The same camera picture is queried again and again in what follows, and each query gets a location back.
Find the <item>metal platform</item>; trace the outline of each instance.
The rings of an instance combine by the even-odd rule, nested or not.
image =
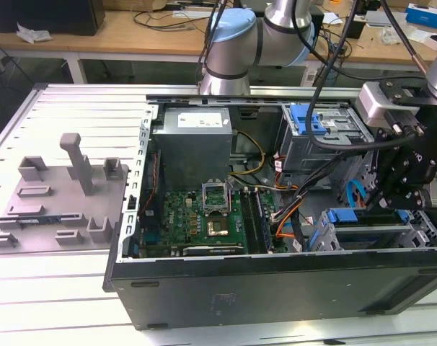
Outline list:
[[[305,94],[307,88],[257,88],[254,94]],[[57,143],[79,132],[91,164],[133,164],[145,94],[194,94],[191,87],[59,86],[33,91],[0,135],[0,213],[20,178],[24,156],[68,166]],[[357,89],[327,90],[354,97]],[[137,332],[116,293],[101,289],[107,250],[0,255],[0,345],[437,345],[437,290],[396,316]]]

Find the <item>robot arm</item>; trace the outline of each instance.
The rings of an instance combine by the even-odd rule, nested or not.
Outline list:
[[[247,70],[252,65],[290,66],[306,59],[309,51],[292,25],[294,0],[275,0],[264,18],[249,9],[226,9],[213,36],[206,59],[200,94],[250,93]],[[296,3],[296,21],[305,39],[314,42],[310,0]]]
[[[437,59],[426,80],[365,83],[356,107],[376,141],[415,131],[409,145],[374,152],[368,209],[437,210]]]

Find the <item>blue box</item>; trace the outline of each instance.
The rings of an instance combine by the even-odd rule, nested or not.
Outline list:
[[[409,4],[406,9],[406,21],[409,23],[435,27],[437,29],[437,9],[433,7]]]

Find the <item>black computer case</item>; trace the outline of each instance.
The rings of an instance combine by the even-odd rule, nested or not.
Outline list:
[[[0,0],[0,32],[16,32],[19,23],[51,34],[93,36],[104,19],[102,0]]]

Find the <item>wooden desk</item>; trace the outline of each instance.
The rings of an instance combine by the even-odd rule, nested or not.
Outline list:
[[[344,17],[350,11],[350,3],[342,0],[339,4],[327,1],[325,9]],[[156,13],[153,17],[162,17]],[[140,17],[146,21],[146,15]],[[153,25],[184,22],[183,18],[166,17],[151,20]],[[207,19],[195,24],[204,30]],[[341,33],[343,25],[331,25],[333,32]],[[344,62],[346,68],[367,68],[381,70],[416,70],[404,45],[383,45],[378,37],[380,29],[365,27],[359,40],[348,40],[353,46],[351,56]],[[121,61],[171,61],[191,62],[198,60],[203,48],[203,33],[199,30],[181,32],[160,32],[137,25],[130,12],[107,12],[104,24],[95,36],[75,36],[52,34],[53,40],[31,45],[15,34],[0,34],[0,45],[12,56],[39,58],[63,58],[68,61],[75,83],[86,83],[81,60],[121,60]],[[427,62],[432,62],[437,52],[420,43],[412,43]],[[327,55],[327,44],[319,40],[317,50]],[[321,63],[312,55],[304,63],[306,67],[302,85],[312,85],[312,80]]]
[[[335,4],[329,1],[325,1],[323,5],[325,9],[330,12],[339,14],[340,17],[345,17],[350,13],[350,2],[342,0],[339,4]],[[340,34],[343,29],[343,25],[330,25],[329,30]],[[429,27],[421,27],[422,30],[430,31]],[[368,27],[365,25],[363,32],[358,40],[347,39],[352,45],[353,51],[351,56],[347,59],[348,62],[357,63],[390,63],[390,64],[412,64],[410,54],[407,52],[403,44],[399,45],[385,45],[380,41],[379,33],[381,29],[375,27]],[[435,60],[437,52],[426,47],[422,43],[411,41],[412,46],[422,56],[422,58],[431,63]],[[317,51],[327,54],[327,44],[324,40],[319,40],[317,45]]]
[[[163,17],[168,12],[153,14]],[[148,17],[139,20],[145,22]],[[187,18],[166,17],[150,25],[184,22]],[[207,19],[195,21],[204,30]],[[51,41],[34,45],[14,33],[0,34],[0,45],[11,56],[62,58],[68,61],[74,83],[86,83],[81,60],[196,62],[203,49],[204,34],[199,30],[161,32],[137,25],[128,11],[107,11],[105,22],[95,36],[53,34]]]

